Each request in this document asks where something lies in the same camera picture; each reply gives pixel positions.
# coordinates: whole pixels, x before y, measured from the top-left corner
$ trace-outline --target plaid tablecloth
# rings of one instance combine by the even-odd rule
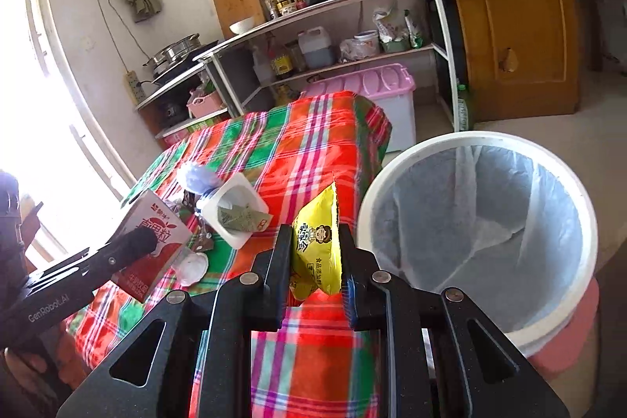
[[[205,163],[227,179],[243,172],[274,215],[270,227],[239,251],[217,238],[209,271],[188,290],[216,289],[248,271],[255,255],[272,248],[278,226],[330,184],[337,185],[341,222],[355,227],[366,189],[381,169],[391,125],[382,110],[350,92],[306,98],[270,112],[254,112],[193,133],[150,166],[130,196],[149,186],[163,199],[180,191],[176,169]],[[172,270],[142,304],[112,282],[68,322],[81,356],[95,367],[168,292],[181,288]],[[369,417],[376,414],[374,353],[366,333],[350,330],[341,296],[320,291],[288,307],[276,333],[253,333],[253,416]],[[192,392],[198,401],[199,360]]]

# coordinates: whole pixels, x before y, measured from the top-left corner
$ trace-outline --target white trash bin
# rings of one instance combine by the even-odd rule
[[[373,181],[357,246],[412,287],[462,289],[525,355],[567,324],[593,275],[597,225],[578,177],[504,133],[435,137]]]

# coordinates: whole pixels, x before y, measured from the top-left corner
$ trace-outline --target pink basket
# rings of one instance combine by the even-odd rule
[[[224,104],[222,103],[222,98],[220,98],[220,94],[217,92],[217,90],[215,90],[207,96],[196,98],[194,101],[191,101],[187,104],[187,108],[195,118],[201,118],[203,116],[208,116],[209,114],[213,114],[214,112],[223,109]]]

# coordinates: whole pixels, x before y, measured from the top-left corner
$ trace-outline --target snack bag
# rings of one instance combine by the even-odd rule
[[[305,205],[292,227],[290,289],[303,301],[316,289],[328,295],[340,292],[342,262],[335,181]]]

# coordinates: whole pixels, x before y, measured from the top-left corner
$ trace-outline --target green bottle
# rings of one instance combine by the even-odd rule
[[[470,92],[464,84],[457,84],[457,108],[460,113],[460,131],[472,130],[475,123],[475,113]]]

